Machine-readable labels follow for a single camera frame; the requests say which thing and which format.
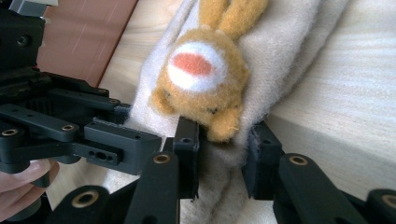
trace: human hand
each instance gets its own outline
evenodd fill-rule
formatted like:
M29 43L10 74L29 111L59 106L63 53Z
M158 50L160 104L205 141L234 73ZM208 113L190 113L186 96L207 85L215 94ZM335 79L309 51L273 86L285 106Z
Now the human hand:
M18 174L0 172L0 222L14 216L37 200L46 189L34 186L49 171L49 181L59 172L59 164L51 160L31 161L29 168Z

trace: white fuzzy patch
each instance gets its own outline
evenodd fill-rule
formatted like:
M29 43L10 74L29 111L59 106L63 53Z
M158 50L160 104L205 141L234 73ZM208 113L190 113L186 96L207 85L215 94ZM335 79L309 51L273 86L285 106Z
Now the white fuzzy patch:
M192 75L174 66L173 60L179 53L198 54L210 62L212 69L208 75ZM205 92L214 90L227 76L227 66L222 52L203 42L189 42L175 50L167 66L171 81L185 91Z

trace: beige fleece fabric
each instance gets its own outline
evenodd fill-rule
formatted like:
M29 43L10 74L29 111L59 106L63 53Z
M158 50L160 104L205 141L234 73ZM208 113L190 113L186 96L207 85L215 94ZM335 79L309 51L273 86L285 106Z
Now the beige fleece fabric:
M125 126L162 137L174 136L178 115L157 114L148 100L169 49L179 36L198 25L198 3L182 3L147 57ZM199 199L181 202L180 223L234 223L238 219L248 198L240 172L248 130L290 92L315 60L346 4L347 0L270 0L258 23L240 38L238 45L251 71L243 97L241 127L229 144L202 144Z

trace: orange plush bear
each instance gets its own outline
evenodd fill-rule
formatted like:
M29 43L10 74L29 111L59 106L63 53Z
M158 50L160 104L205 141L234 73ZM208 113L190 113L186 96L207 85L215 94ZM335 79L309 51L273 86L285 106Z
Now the orange plush bear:
M229 141L239 129L249 77L234 42L267 4L267 0L201 0L200 27L180 37L167 55L150 97L154 108L206 126L209 141Z

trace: plush toy ear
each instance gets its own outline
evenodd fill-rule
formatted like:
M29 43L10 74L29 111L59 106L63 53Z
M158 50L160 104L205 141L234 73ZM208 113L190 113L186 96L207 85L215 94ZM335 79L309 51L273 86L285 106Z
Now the plush toy ear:
M210 28L216 29L228 5L228 0L201 0L199 5L199 24L208 25Z
M233 0L222 16L218 29L236 40L254 25L267 6L268 0Z

